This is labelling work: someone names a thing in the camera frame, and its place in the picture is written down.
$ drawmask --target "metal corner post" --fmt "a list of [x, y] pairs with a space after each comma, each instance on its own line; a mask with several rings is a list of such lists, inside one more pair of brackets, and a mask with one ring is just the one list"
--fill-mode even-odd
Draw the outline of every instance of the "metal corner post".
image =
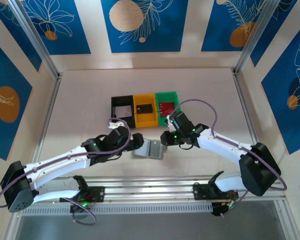
[[243, 69], [247, 60], [249, 59], [251, 53], [255, 49], [262, 33], [264, 32], [266, 26], [268, 25], [272, 15], [274, 14], [278, 4], [281, 0], [264, 0], [267, 1], [264, 9], [260, 13], [258, 20], [256, 21], [255, 27], [253, 28], [250, 37], [248, 38], [241, 56], [234, 67], [234, 75], [237, 76], [238, 73]]
[[249, 108], [248, 108], [247, 103], [246, 103], [246, 98], [245, 98], [244, 92], [242, 90], [242, 85], [240, 84], [240, 82], [238, 80], [238, 77], [235, 74], [234, 69], [232, 69], [232, 75], [233, 75], [233, 81], [234, 81], [234, 84], [235, 84], [236, 91], [238, 92], [238, 96], [239, 96], [239, 100], [240, 100], [241, 107], [242, 107], [242, 110], [243, 110], [243, 114], [244, 114], [244, 117], [245, 117], [245, 121], [246, 121], [246, 124], [248, 126], [248, 130], [249, 130], [249, 133], [250, 133], [250, 136], [251, 136], [251, 139], [252, 139], [252, 143], [257, 144], [258, 143], [258, 136], [256, 134], [256, 130], [255, 130], [255, 127], [254, 127], [254, 124], [253, 124], [253, 121], [252, 121], [252, 117], [251, 117]]
[[59, 77], [59, 72], [57, 70], [57, 67], [53, 63], [45, 44], [42, 42], [35, 26], [33, 25], [31, 19], [29, 18], [26, 10], [22, 6], [22, 3], [19, 0], [7, 0], [7, 1], [9, 3], [9, 7], [12, 13], [15, 15], [15, 18], [20, 23], [26, 36], [29, 38], [33, 47], [35, 48], [35, 50], [37, 51], [41, 59], [46, 63], [48, 70], [57, 81]]
[[62, 78], [62, 76], [58, 77], [56, 82], [55, 82], [53, 92], [52, 92], [51, 97], [50, 97], [48, 109], [46, 111], [45, 120], [44, 120], [44, 123], [43, 123], [43, 127], [42, 127], [42, 131], [41, 131], [41, 134], [40, 134], [40, 137], [39, 137], [39, 141], [38, 141], [38, 144], [37, 144], [37, 146], [34, 150], [32, 163], [37, 163], [39, 161], [39, 157], [40, 157], [40, 154], [41, 154], [41, 151], [42, 151], [42, 147], [44, 145], [44, 141], [45, 141], [45, 137], [46, 137], [46, 134], [47, 134], [49, 122], [50, 122], [50, 119], [51, 119], [52, 111], [53, 111], [54, 106], [55, 106], [58, 90], [59, 90], [60, 83], [61, 83], [61, 78]]

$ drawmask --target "white table surface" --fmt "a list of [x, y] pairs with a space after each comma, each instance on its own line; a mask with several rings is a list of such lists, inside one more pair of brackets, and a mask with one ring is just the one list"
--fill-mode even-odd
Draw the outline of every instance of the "white table surface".
[[[89, 138], [108, 134], [111, 97], [176, 91], [179, 101], [197, 98], [211, 103], [218, 112], [215, 131], [251, 143], [248, 126], [229, 68], [214, 69], [116, 69], [65, 71], [43, 143], [40, 161], [79, 146]], [[199, 102], [181, 106], [194, 125], [211, 126], [214, 113]], [[160, 139], [166, 127], [136, 128], [144, 138]], [[135, 158], [130, 152], [119, 160], [73, 171], [97, 176], [191, 176], [233, 172], [237, 166], [209, 150], [186, 151], [169, 147], [163, 160]]]

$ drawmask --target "beige circle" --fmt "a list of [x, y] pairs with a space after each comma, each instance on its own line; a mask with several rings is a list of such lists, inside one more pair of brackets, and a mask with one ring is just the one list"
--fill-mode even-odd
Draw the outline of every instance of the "beige circle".
[[225, 4], [228, 0], [216, 0], [216, 3], [219, 5]]
[[145, 39], [144, 37], [140, 37], [140, 38], [139, 38], [139, 42], [140, 42], [140, 43], [144, 43], [145, 41], [146, 41], [146, 39]]
[[8, 0], [0, 0], [0, 2], [4, 5], [9, 5]]
[[132, 0], [117, 1], [110, 9], [109, 17], [115, 29], [121, 32], [136, 30], [144, 22], [141, 8]]

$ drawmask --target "yellow bin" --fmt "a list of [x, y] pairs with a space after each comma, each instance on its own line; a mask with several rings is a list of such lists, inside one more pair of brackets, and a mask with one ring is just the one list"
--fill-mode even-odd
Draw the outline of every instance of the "yellow bin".
[[154, 93], [133, 95], [133, 107], [136, 128], [158, 126], [158, 109]]

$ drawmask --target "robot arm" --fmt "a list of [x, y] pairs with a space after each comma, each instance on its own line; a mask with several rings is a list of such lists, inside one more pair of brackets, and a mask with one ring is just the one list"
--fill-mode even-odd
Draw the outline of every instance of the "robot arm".
[[77, 169], [118, 159], [122, 152], [139, 149], [144, 144], [140, 133], [133, 134], [132, 139], [128, 141], [130, 135], [127, 128], [113, 123], [110, 123], [109, 127], [113, 129], [109, 135], [90, 138], [80, 146], [59, 156], [25, 166], [22, 166], [20, 161], [12, 163], [0, 183], [1, 188], [4, 189], [15, 181], [3, 194], [9, 212], [18, 212], [32, 203], [49, 199], [75, 198], [79, 200], [87, 196], [93, 198], [93, 187], [88, 187], [81, 176], [53, 179]]
[[211, 179], [208, 188], [213, 189], [212, 195], [215, 197], [233, 190], [248, 190], [256, 196], [262, 196], [276, 181], [277, 176], [259, 161], [260, 158], [281, 175], [277, 163], [262, 143], [256, 145], [241, 143], [213, 132], [211, 128], [201, 123], [194, 126], [182, 111], [168, 116], [167, 124], [170, 131], [165, 131], [160, 137], [163, 145], [179, 145], [181, 148], [183, 144], [188, 144], [191, 148], [194, 146], [207, 149], [239, 166], [238, 174], [225, 175], [219, 172]]

